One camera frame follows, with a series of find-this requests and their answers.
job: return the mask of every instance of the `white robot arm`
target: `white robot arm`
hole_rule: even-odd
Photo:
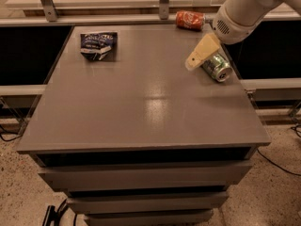
[[[227,0],[217,12],[213,28],[226,44],[244,40],[270,10],[286,3],[301,14],[301,0]]]

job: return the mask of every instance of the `cable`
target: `cable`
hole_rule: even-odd
[[[67,199],[64,200],[57,208],[56,217],[55,217],[55,226],[59,226],[60,220],[62,219],[63,215],[69,208],[69,206],[66,204],[66,201],[67,201]]]
[[[74,215],[73,226],[76,226],[77,214]]]
[[[20,137],[22,137],[22,136],[14,137],[14,138],[12,138],[12,139],[4,139],[4,138],[3,138],[3,135],[0,134],[0,138],[1,138],[3,141],[5,141],[5,142],[10,142],[10,141],[15,140],[15,139],[20,138]]]
[[[291,171],[289,171],[289,170],[287,170],[287,169],[282,168],[280,165],[276,164],[275,162],[273,162],[272,160],[270,160],[269,158],[267,158],[264,154],[262,154],[262,153],[260,152],[259,149],[257,149],[257,152],[258,152],[264,159],[266,159],[268,162],[270,162],[270,163],[273,164],[274,166],[278,167],[279,169],[284,170],[285,172],[290,173],[291,175],[301,177],[301,174],[294,173],[294,172],[291,172]]]
[[[9,133],[9,134],[13,134],[13,135],[18,135],[17,132],[10,132],[10,131],[4,129],[3,126],[2,126],[1,124],[0,124],[0,128],[1,128],[5,133]]]
[[[297,124],[296,126],[291,127],[291,129],[292,129],[293,131],[295,131],[296,134],[297,134],[299,137],[301,137],[301,131],[298,130],[298,128],[301,128],[301,124]]]
[[[12,141],[12,140],[15,140],[15,139],[21,137],[21,136],[18,136],[18,137],[14,137],[14,138],[12,138],[12,139],[5,139],[5,138],[3,138],[3,133],[8,133],[8,134],[12,134],[12,135],[18,135],[18,133],[16,133],[16,132],[10,132],[10,131],[6,130],[5,128],[3,128],[3,126],[2,126],[1,124],[0,124],[0,128],[1,128],[1,130],[3,131],[3,132],[0,133],[0,138],[1,138],[3,141],[5,141],[5,142],[10,142],[10,141]]]

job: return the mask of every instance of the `gray cabinet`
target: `gray cabinet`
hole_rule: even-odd
[[[81,56],[80,33],[112,30],[118,45],[104,61]],[[185,69],[207,32],[74,28],[17,151],[88,225],[208,220],[270,143],[235,74],[220,84]]]

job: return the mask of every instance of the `red can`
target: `red can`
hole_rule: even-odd
[[[176,15],[176,25],[191,30],[201,31],[205,24],[205,14],[194,11],[178,11]]]

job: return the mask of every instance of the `drawer front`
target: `drawer front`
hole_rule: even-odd
[[[207,221],[212,215],[212,210],[109,214],[87,216],[85,222],[89,226],[180,224]]]
[[[227,197],[227,192],[150,194],[68,199],[68,205],[76,214],[133,213],[220,207]]]
[[[225,186],[238,184],[249,161],[149,165],[82,166],[42,169],[41,178],[54,191]]]

